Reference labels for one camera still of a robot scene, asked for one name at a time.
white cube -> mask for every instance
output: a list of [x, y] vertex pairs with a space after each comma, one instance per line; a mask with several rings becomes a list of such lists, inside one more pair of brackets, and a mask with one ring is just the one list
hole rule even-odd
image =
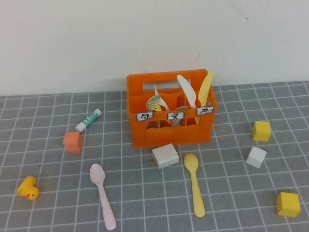
[[179, 162], [179, 156], [173, 144], [167, 144], [153, 149], [153, 158], [158, 168], [164, 168]]
[[254, 146], [250, 151], [246, 163], [252, 165], [253, 167], [260, 168], [265, 156], [266, 151]]

crate label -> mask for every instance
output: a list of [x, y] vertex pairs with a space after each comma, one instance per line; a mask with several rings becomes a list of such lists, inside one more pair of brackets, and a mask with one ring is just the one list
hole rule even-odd
[[213, 112], [212, 106], [205, 106], [201, 108], [197, 108], [197, 115], [210, 114]]
[[144, 113], [136, 114], [137, 121], [139, 121], [139, 122], [148, 120], [148, 119], [153, 118], [153, 117], [154, 117], [153, 112], [144, 112]]
[[169, 113], [168, 119], [183, 119], [184, 118], [184, 112], [177, 112], [177, 113]]

yellow rubber duck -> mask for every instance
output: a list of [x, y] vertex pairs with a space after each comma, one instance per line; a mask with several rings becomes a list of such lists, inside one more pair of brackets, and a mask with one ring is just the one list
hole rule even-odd
[[29, 175], [27, 176], [24, 181], [21, 183], [21, 185], [18, 187], [16, 193], [19, 196], [25, 196], [28, 200], [34, 200], [36, 199], [40, 191], [37, 187], [35, 187], [36, 180], [33, 176]]

orange plastic crate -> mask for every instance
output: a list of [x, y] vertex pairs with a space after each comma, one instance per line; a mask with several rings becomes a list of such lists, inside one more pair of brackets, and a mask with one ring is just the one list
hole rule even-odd
[[[127, 76], [127, 112], [134, 147], [156, 147], [166, 144], [193, 144], [207, 143], [211, 141], [211, 129], [218, 103], [211, 86], [208, 94], [207, 106], [214, 108], [212, 113], [197, 115], [196, 109], [176, 111], [179, 106], [189, 106], [181, 87], [172, 89], [159, 89], [162, 99], [167, 103], [170, 111], [153, 112], [153, 118], [145, 121], [138, 121], [137, 114], [148, 112], [146, 102], [155, 95], [154, 90], [143, 90], [144, 83], [159, 83], [166, 81], [177, 81], [177, 75], [182, 75], [185, 79], [191, 80], [191, 86], [198, 96], [200, 86], [208, 74], [207, 70], [190, 70], [179, 72], [158, 72], [145, 74], [132, 74]], [[184, 112], [182, 124], [171, 127], [166, 119], [168, 113]], [[199, 117], [199, 124], [194, 118]], [[150, 128], [154, 121], [158, 121], [159, 128]], [[160, 127], [160, 121], [164, 122], [164, 127]]]

yellow cube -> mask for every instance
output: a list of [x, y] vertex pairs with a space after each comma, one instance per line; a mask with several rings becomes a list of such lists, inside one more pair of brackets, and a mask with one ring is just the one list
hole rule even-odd
[[252, 131], [253, 140], [267, 142], [271, 135], [269, 122], [255, 121]]
[[281, 192], [276, 200], [277, 213], [281, 216], [296, 217], [300, 212], [299, 196], [295, 193]]

